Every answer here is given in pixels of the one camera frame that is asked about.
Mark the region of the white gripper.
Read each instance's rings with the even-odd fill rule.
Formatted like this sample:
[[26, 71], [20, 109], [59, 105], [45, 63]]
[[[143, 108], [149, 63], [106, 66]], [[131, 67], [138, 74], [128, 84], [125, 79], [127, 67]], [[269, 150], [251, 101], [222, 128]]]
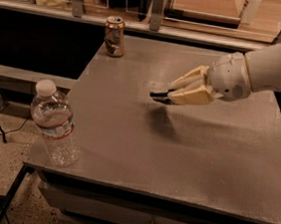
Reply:
[[[207, 75], [209, 85], [192, 85], [203, 83]], [[197, 68], [168, 84], [168, 99], [175, 105], [209, 105], [215, 99], [228, 102], [248, 98], [252, 93], [247, 64], [243, 54], [236, 52], [218, 58], [208, 66]]]

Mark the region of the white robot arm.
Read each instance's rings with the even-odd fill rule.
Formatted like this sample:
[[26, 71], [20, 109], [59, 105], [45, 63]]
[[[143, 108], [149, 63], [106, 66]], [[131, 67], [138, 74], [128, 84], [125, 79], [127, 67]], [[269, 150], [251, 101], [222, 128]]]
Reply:
[[169, 84], [167, 96], [174, 105], [201, 106], [216, 99], [239, 101], [261, 91], [281, 93], [281, 42], [198, 66]]

